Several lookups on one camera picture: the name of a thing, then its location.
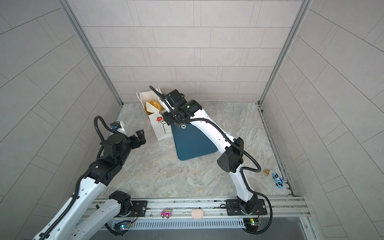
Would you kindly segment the white paper gift bag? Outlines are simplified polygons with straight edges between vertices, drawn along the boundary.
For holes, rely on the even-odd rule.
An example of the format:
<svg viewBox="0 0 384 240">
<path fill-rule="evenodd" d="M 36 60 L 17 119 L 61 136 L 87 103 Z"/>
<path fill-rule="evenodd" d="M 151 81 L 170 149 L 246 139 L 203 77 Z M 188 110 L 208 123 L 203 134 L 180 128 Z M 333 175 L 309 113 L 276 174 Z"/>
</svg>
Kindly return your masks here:
<svg viewBox="0 0 384 240">
<path fill-rule="evenodd" d="M 161 113 L 165 111 L 165 108 L 161 104 L 160 98 L 152 90 L 148 92 L 137 92 L 137 97 L 142 104 L 155 132 L 158 141 L 171 137 L 172 129 L 163 120 Z"/>
</svg>

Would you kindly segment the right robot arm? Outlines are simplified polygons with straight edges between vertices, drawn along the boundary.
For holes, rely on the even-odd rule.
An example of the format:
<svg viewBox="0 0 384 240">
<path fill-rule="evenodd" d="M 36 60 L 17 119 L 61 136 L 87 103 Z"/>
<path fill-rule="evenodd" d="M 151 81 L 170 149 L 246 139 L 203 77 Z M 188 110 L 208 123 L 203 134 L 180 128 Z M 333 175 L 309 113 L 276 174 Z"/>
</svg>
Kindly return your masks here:
<svg viewBox="0 0 384 240">
<path fill-rule="evenodd" d="M 183 94 L 173 90 L 169 94 L 161 94 L 156 89 L 154 93 L 165 111 L 162 113 L 164 121 L 169 125 L 191 124 L 198 128 L 222 154 L 217 163 L 230 177 L 236 187 L 240 209 L 249 215 L 256 211 L 257 194 L 250 188 L 244 170 L 259 173 L 259 163 L 244 150 L 244 140 L 235 139 L 220 128 L 195 100 L 186 101 Z"/>
</svg>

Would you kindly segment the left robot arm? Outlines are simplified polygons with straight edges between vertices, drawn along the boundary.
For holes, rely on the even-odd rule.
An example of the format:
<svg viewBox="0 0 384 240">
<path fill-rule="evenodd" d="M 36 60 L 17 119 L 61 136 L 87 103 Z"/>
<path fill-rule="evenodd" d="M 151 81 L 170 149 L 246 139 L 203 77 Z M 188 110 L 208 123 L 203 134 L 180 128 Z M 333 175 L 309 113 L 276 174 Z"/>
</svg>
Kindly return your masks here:
<svg viewBox="0 0 384 240">
<path fill-rule="evenodd" d="M 54 218 L 35 235 L 36 240 L 88 240 L 110 219 L 133 212 L 131 196 L 122 191 L 112 193 L 91 216 L 81 217 L 94 199 L 120 172 L 131 150 L 146 143 L 144 130 L 130 137 L 115 133 L 102 141 L 96 161 L 77 180 L 75 191 Z"/>
</svg>

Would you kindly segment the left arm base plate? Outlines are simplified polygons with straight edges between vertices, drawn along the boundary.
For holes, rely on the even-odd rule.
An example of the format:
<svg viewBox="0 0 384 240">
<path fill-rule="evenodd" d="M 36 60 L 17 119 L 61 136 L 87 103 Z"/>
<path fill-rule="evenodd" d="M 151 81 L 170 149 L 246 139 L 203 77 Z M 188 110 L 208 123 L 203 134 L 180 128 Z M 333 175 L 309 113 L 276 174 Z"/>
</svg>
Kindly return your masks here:
<svg viewBox="0 0 384 240">
<path fill-rule="evenodd" d="M 147 201 L 130 201 L 129 203 L 123 203 L 121 204 L 121 210 L 118 216 L 122 218 L 144 217 L 147 206 Z"/>
</svg>

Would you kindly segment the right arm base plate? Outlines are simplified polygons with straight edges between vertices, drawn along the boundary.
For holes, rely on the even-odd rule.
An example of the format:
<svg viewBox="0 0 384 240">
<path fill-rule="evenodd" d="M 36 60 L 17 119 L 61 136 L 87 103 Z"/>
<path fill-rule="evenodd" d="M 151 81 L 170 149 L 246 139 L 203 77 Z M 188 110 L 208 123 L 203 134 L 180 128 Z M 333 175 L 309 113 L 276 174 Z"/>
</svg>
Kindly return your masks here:
<svg viewBox="0 0 384 240">
<path fill-rule="evenodd" d="M 227 199 L 225 203 L 228 216 L 265 216 L 267 205 L 263 199 L 250 200 L 248 203 L 240 199 Z"/>
</svg>

